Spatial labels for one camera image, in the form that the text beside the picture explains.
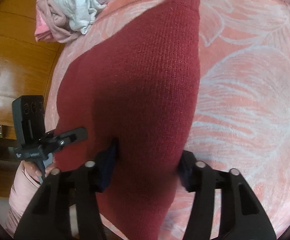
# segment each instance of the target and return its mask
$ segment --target white towel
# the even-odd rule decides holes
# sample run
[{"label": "white towel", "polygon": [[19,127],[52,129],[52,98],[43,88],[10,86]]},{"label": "white towel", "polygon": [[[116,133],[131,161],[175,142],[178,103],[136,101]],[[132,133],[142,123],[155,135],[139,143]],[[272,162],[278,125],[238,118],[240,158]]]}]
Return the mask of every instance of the white towel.
[{"label": "white towel", "polygon": [[96,15],[105,8],[97,0],[54,0],[60,10],[69,18],[73,31],[86,34],[95,22]]}]

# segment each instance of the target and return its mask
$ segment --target black plastic bracket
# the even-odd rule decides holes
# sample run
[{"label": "black plastic bracket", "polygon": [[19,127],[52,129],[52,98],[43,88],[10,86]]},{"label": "black plastic bracket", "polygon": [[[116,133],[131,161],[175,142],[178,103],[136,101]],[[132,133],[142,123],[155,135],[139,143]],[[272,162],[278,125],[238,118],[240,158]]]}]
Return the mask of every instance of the black plastic bracket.
[{"label": "black plastic bracket", "polygon": [[76,170],[52,170],[25,210],[14,240],[74,240],[69,220],[71,193],[80,239],[106,240],[95,193],[109,186],[118,151],[118,140],[113,140],[109,149]]},{"label": "black plastic bracket", "polygon": [[87,139],[87,131],[84,127],[71,130],[66,133],[54,136],[54,130],[46,133],[37,142],[20,146],[14,149],[15,155],[19,160],[34,162],[43,174],[45,179],[45,166],[43,161],[48,159],[49,153],[55,153],[62,150],[65,146],[78,143]]},{"label": "black plastic bracket", "polygon": [[215,189],[222,191],[219,236],[214,240],[276,240],[270,220],[237,169],[213,170],[194,154],[183,151],[178,171],[188,192],[196,192],[183,240],[209,240]]}]

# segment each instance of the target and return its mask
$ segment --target hand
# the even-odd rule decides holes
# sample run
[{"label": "hand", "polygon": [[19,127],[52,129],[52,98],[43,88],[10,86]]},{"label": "hand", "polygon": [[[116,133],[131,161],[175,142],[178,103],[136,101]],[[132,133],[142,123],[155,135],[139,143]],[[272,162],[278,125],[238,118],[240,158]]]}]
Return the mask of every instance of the hand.
[{"label": "hand", "polygon": [[[38,169],[38,167],[36,166],[35,163],[33,162],[26,162],[26,161],[22,161],[25,170],[27,171],[27,173],[29,174],[29,176],[31,176],[33,179],[38,181],[38,177],[42,176],[41,171]],[[54,162],[54,158],[53,158],[53,163],[48,165],[45,169],[45,174],[46,176],[51,172],[52,169],[56,168],[56,163]]]}]

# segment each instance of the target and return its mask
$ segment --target pink sleeve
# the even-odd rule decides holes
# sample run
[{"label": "pink sleeve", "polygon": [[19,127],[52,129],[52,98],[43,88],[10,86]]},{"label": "pink sleeve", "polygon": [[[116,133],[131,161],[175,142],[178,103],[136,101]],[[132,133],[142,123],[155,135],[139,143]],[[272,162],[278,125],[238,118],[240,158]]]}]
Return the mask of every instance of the pink sleeve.
[{"label": "pink sleeve", "polygon": [[6,231],[14,236],[18,223],[32,197],[39,188],[39,184],[29,176],[23,162],[18,167],[9,196],[10,210],[6,220]]}]

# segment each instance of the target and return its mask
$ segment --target black device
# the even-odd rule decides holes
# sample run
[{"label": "black device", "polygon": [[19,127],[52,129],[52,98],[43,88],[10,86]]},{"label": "black device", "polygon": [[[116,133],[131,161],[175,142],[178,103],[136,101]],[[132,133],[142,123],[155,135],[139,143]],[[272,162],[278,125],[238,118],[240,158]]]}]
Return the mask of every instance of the black device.
[{"label": "black device", "polygon": [[69,200],[74,193],[80,239],[106,240],[96,192],[110,184],[118,157],[118,140],[74,171],[51,172],[24,212],[14,240],[68,240]]},{"label": "black device", "polygon": [[34,162],[45,179],[44,161],[63,147],[87,139],[86,129],[79,127],[72,131],[54,136],[54,130],[45,133],[44,97],[21,96],[13,101],[13,121],[18,141],[14,149],[19,160]]},{"label": "black device", "polygon": [[14,128],[20,146],[30,145],[43,137],[45,133],[43,103],[43,96],[21,96],[13,101]]},{"label": "black device", "polygon": [[183,151],[179,166],[182,185],[195,192],[183,240],[209,240],[215,189],[221,189],[219,235],[213,240],[276,240],[270,220],[238,169],[213,170],[194,154]]}]

